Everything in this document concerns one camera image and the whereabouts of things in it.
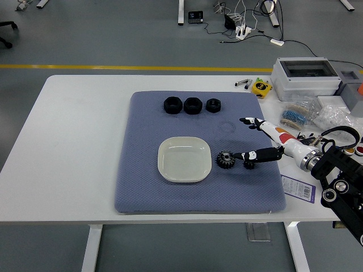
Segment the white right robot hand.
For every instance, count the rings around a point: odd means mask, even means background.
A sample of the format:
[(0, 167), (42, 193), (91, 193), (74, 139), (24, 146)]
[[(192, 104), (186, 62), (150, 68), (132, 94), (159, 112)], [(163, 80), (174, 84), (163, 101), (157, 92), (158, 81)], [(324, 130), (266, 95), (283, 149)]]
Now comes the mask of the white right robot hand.
[(318, 149), (301, 143), (295, 136), (272, 123), (255, 117), (240, 119), (250, 129), (257, 129), (266, 134), (271, 140), (278, 144), (277, 148), (263, 148), (250, 152), (234, 153), (234, 159), (240, 159), (245, 163), (264, 163), (280, 160), (283, 154), (295, 160), (298, 168), (308, 171), (308, 162), (319, 153)]

